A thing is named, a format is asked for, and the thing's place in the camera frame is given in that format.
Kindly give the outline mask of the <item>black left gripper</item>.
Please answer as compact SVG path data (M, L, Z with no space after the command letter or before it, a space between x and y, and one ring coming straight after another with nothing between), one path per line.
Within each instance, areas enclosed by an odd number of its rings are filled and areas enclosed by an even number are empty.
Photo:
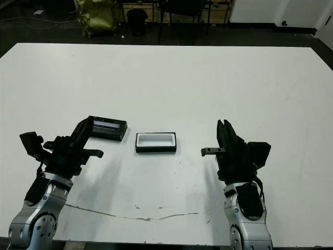
M71 136L57 136L54 141L45 142L43 148L51 151L44 162L45 171L71 179L81 173L81 166L90 157L102 158L103 151L84 148L93 126L93 117L87 117L78 123Z

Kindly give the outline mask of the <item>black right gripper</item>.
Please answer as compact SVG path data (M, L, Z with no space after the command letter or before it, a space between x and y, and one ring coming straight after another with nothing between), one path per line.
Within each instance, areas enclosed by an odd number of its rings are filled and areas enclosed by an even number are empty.
M219 148L205 147L201 149L201 155L215 155L218 164L218 179L226 185L238 182L251 182L257 171L253 165L245 162L247 143L239 137L231 123L224 120L217 121L216 138Z

